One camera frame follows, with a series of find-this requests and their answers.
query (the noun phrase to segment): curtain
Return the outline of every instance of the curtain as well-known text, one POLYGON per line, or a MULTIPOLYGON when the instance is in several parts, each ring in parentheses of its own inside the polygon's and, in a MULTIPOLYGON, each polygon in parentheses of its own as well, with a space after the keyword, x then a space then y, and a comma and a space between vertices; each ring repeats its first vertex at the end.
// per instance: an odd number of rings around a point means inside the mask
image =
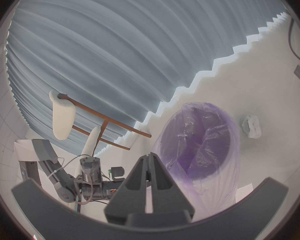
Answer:
MULTIPOLYGON (((30 127, 79 155, 87 136, 54 137, 49 91, 134 126, 284 10, 279 0, 21 0, 7 38, 8 78, 30 127)), ((101 124, 77 108, 75 126, 101 124)), ((109 124, 103 138, 125 133, 109 124)))

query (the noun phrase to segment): tiled wall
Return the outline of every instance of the tiled wall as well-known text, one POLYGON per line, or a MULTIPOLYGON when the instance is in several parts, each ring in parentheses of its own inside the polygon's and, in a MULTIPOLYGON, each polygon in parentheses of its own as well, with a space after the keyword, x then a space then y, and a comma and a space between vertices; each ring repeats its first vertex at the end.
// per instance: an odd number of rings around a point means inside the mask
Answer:
POLYGON ((19 162, 14 154, 16 139, 25 139, 29 126, 21 115, 8 85, 5 66, 5 40, 14 10, 8 15, 0 29, 0 195, 12 214, 31 234, 36 234, 17 206, 11 188, 21 182, 19 162))

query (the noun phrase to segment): curtain fold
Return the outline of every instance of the curtain fold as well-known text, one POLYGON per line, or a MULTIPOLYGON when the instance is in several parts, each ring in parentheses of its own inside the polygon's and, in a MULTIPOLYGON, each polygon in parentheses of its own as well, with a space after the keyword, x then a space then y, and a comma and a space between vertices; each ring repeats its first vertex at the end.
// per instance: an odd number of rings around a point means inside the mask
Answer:
MULTIPOLYGON (((6 45, 12 92, 34 131, 79 155, 87 136, 54 137, 49 91, 134 126, 284 10, 279 0, 21 0, 6 45)), ((75 126, 101 124, 77 109, 75 126)), ((109 124, 103 138, 125 133, 109 124)))

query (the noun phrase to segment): chair backrest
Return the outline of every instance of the chair backrest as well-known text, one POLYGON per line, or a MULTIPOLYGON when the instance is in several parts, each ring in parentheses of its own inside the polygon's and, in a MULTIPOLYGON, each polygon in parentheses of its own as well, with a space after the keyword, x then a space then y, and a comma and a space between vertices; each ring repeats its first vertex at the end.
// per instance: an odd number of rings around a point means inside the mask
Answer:
POLYGON ((58 94, 55 90, 49 93, 52 101, 52 130, 57 139, 65 140, 75 121, 76 106, 69 100, 59 99, 58 94))

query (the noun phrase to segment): robotic arm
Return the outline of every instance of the robotic arm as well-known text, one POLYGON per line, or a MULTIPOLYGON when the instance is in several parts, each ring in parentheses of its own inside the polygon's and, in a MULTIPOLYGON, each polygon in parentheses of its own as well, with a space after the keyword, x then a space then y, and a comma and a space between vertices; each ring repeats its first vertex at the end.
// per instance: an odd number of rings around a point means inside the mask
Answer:
POLYGON ((74 202, 77 197, 80 200, 82 196, 88 200, 91 193, 93 193, 91 201, 110 200, 113 190, 117 190, 124 180, 124 178, 116 178, 124 175, 124 169, 112 167, 113 180, 103 181, 100 158, 90 156, 80 159, 81 174, 74 178, 63 169, 47 139, 16 140, 15 152, 19 157, 24 181, 32 178, 41 185, 37 164, 39 163, 60 199, 67 203, 74 202))

